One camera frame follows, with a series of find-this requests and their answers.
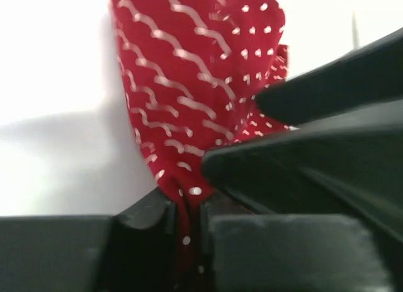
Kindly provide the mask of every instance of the white table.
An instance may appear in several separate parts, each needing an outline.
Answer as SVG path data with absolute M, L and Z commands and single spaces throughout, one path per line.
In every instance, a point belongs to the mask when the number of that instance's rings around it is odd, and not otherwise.
M 403 25 L 397 0 L 376 14 L 379 0 L 357 1 L 279 0 L 291 77 L 353 48 L 354 9 L 362 43 Z M 118 213 L 156 187 L 132 142 L 107 4 L 0 0 L 0 215 Z M 380 14 L 396 20 L 374 31 Z

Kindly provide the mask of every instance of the patterned fabric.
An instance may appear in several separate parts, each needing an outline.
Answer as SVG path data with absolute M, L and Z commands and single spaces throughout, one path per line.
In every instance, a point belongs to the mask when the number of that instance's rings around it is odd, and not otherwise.
M 275 0 L 111 0 L 111 11 L 135 140 L 178 206 L 178 278 L 196 262 L 198 206 L 213 192 L 204 152 L 288 128 L 253 101 L 287 74 L 284 12 Z

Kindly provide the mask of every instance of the red fabric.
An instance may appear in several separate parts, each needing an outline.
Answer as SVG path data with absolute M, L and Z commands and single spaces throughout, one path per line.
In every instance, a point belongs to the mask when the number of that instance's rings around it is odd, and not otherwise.
M 176 276 L 195 263 L 198 205 L 213 189 L 204 151 L 287 129 L 261 114 L 259 90 L 287 74 L 275 0 L 111 0 L 135 139 L 178 205 Z

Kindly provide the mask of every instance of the red bandana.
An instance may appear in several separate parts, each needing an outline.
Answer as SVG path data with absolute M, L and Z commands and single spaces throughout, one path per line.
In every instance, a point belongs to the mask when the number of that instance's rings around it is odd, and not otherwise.
M 178 206 L 177 276 L 195 261 L 198 205 L 213 192 L 200 173 L 212 147 L 287 129 L 254 105 L 285 78 L 275 0 L 111 0 L 135 139 Z

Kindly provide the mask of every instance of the red cloth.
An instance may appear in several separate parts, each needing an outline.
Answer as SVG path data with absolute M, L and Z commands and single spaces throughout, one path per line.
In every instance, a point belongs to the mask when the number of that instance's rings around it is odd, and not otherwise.
M 178 206 L 177 276 L 195 263 L 198 206 L 213 189 L 203 153 L 287 129 L 253 95 L 287 74 L 275 0 L 111 0 L 130 121 L 145 161 Z

